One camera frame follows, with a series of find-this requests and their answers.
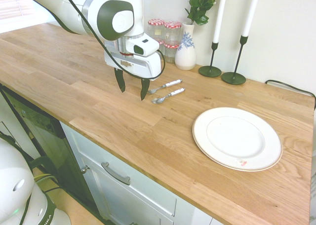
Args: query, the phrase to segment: white candle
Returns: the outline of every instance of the white candle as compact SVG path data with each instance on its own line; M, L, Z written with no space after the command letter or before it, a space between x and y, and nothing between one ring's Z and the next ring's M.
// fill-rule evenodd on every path
M225 1L226 0L220 0L219 1L219 7L218 7L218 13L217 13L217 19L216 19L213 43L218 43L219 32L221 30L221 25L222 25Z
M246 25L245 25L245 28L244 28L243 33L242 33L242 36L244 36L244 37L247 37L249 35L250 25L251 25L253 15L255 13L257 2L258 2L258 0L251 1L248 17L246 20Z

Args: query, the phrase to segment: window blind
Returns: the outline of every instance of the window blind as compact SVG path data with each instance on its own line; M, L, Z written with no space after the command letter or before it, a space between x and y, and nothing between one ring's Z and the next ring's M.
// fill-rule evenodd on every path
M0 0L0 20L34 13L32 0Z

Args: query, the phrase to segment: spoon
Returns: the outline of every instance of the spoon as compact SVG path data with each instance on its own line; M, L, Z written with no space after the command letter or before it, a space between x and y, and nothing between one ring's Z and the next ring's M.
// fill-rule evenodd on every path
M176 91L173 91L173 92L169 93L167 96L165 96L165 97L163 97L163 98L154 98L154 99L152 99L152 102L155 103L155 104L163 103L164 100L165 100L165 98L167 98L167 97L172 97L172 96L174 96L174 95L177 95L177 94L179 94L179 93L182 93L184 90L186 90L186 89L185 89L185 88L180 88L180 89L178 89L178 90L176 90Z
M148 94L154 94L154 93L156 93L156 91L157 91L158 89L166 88L166 87L169 87L169 86L173 86L173 85L178 84L178 83L181 83L181 82L182 82L182 79L178 79L178 80L172 81L172 82L170 82L170 83L166 83L166 84L164 84L163 86L161 86L161 87L159 87L159 88L156 88L156 89L153 89L153 90L149 90L149 91L147 91L147 93L148 93Z

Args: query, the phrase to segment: black candlestick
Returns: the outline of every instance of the black candlestick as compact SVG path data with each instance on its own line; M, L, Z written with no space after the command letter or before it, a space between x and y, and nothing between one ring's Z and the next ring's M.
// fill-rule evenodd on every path
M241 75L236 73L237 72L237 68L238 68L238 63L239 63L239 59L241 56L241 51L242 51L242 47L247 43L248 37L244 37L241 36L240 37L240 51L239 51L239 55L238 55L238 59L237 59L237 63L236 63L236 67L235 67L235 71L234 72L226 72L222 75L222 81L229 83L229 84L234 84L234 85L238 85L238 84L243 84L246 82L246 78Z
M217 77L220 76L222 74L221 70L215 66L212 66L213 64L213 58L214 58L214 53L215 50L218 47L218 43L213 43L212 42L212 59L211 59L211 64L209 66L202 66L199 68L198 72L206 77Z

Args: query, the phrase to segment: blue and white vase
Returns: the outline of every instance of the blue and white vase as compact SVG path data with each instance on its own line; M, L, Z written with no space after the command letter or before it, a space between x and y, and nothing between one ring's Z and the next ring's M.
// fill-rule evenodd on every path
M191 70L196 66L197 54L193 43L194 25L183 23L183 37L175 55L175 64L181 70Z

